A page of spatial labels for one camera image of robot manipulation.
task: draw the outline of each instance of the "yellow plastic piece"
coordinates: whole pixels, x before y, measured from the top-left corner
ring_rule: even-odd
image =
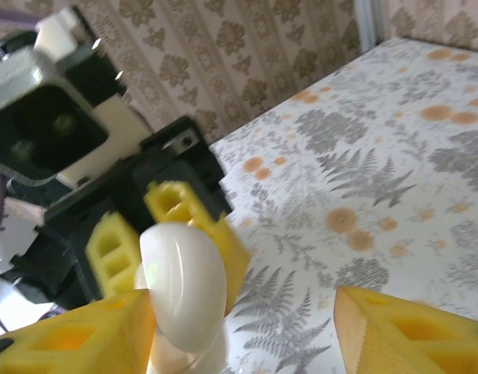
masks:
[[[230,229],[225,214],[215,222],[188,183],[151,183],[144,201],[156,222],[187,222],[203,230],[222,256],[227,275],[227,316],[241,292],[251,255]]]
[[[478,374],[478,321],[356,287],[336,292],[347,374]]]
[[[147,290],[114,296],[0,336],[0,374],[145,374],[155,328]]]
[[[105,298],[133,290],[142,262],[139,235],[120,213],[102,217],[90,235],[86,257]]]

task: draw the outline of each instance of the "patterned wallpaper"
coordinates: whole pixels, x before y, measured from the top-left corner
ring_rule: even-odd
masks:
[[[359,55],[353,0],[78,0],[127,99],[160,129],[195,116],[215,141]],[[60,0],[0,0],[45,15]],[[0,36],[9,27],[0,26]]]
[[[478,50],[478,0],[382,0],[386,38]]]

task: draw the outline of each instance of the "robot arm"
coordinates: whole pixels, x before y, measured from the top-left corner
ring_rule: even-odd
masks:
[[[124,92],[76,8],[0,41],[5,192],[45,209],[39,235],[0,277],[33,302],[72,309],[103,297],[85,254],[92,230],[115,212],[138,235],[153,226],[143,201],[152,182],[185,182],[214,221],[231,211],[223,170],[195,121],[152,133]]]

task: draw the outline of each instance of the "white surface with floral print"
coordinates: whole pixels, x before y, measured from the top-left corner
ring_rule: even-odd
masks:
[[[254,255],[223,373],[343,374],[352,284],[478,319],[478,54],[394,39],[214,147]]]

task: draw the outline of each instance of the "metal screw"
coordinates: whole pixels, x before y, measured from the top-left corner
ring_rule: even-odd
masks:
[[[11,148],[12,155],[17,161],[24,162],[31,158],[34,145],[29,140],[18,140]]]
[[[75,129],[75,125],[75,119],[71,115],[59,115],[52,122],[52,128],[59,136],[70,135]]]

